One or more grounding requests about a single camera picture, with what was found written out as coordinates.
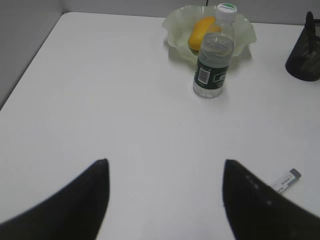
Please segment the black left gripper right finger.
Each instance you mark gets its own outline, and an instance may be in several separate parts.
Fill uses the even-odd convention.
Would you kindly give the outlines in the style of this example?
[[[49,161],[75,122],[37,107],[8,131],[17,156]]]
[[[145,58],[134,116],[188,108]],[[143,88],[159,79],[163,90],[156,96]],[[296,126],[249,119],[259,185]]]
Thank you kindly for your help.
[[[318,240],[320,219],[226,159],[222,181],[226,217],[237,240]]]

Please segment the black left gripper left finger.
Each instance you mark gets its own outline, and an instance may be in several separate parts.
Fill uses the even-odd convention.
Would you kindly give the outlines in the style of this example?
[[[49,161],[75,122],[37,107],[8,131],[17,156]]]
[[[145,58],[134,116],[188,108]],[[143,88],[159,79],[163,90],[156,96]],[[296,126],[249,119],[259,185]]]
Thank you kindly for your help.
[[[2,240],[95,240],[110,199],[107,159],[31,209],[1,223]]]

